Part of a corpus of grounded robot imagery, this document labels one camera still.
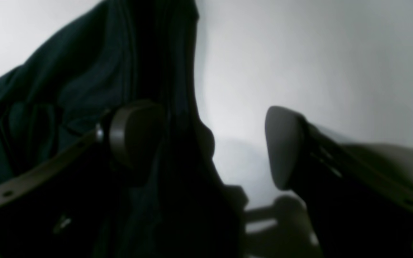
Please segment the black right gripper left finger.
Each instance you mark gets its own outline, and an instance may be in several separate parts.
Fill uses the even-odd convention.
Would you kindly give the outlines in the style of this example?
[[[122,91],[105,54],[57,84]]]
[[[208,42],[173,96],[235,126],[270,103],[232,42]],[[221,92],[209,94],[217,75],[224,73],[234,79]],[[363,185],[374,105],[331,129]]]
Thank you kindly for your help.
[[[28,197],[81,158],[104,151],[131,171],[149,165],[164,132],[164,110],[135,101],[105,114],[103,122],[32,170],[0,185],[0,209]]]

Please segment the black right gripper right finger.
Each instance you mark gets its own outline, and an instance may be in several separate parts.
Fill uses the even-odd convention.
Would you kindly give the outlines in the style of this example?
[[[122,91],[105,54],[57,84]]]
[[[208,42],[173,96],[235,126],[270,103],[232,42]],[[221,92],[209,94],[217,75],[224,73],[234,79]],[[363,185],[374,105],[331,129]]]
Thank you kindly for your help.
[[[275,186],[307,207],[327,258],[413,258],[413,151],[341,145],[293,110],[271,106],[265,136]]]

